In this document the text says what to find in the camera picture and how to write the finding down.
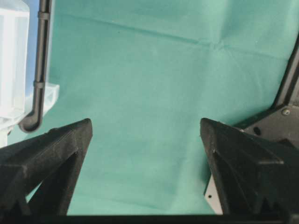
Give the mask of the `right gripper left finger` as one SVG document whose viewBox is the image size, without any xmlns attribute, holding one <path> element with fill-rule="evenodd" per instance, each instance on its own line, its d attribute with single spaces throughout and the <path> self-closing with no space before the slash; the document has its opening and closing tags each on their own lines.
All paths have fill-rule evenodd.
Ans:
<svg viewBox="0 0 299 224">
<path fill-rule="evenodd" d="M 1 216 L 66 215 L 92 136 L 84 119 L 1 148 Z"/>
</svg>

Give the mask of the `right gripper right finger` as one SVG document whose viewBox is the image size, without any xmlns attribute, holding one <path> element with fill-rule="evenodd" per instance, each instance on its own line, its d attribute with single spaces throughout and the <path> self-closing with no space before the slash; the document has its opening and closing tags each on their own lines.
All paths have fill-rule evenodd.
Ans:
<svg viewBox="0 0 299 224">
<path fill-rule="evenodd" d="M 200 136 L 225 214 L 299 214 L 299 152 L 203 118 Z"/>
</svg>

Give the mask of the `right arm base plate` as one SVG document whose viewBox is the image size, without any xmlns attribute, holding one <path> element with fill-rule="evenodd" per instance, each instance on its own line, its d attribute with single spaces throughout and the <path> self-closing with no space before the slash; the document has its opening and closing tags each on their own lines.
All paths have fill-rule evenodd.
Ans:
<svg viewBox="0 0 299 224">
<path fill-rule="evenodd" d="M 274 100 L 266 111 L 258 113 L 231 126 L 241 132 L 264 140 L 294 147 L 299 150 L 299 48 L 294 47 L 288 65 Z M 219 203 L 214 178 L 208 183 L 206 194 L 211 196 L 210 204 Z"/>
</svg>

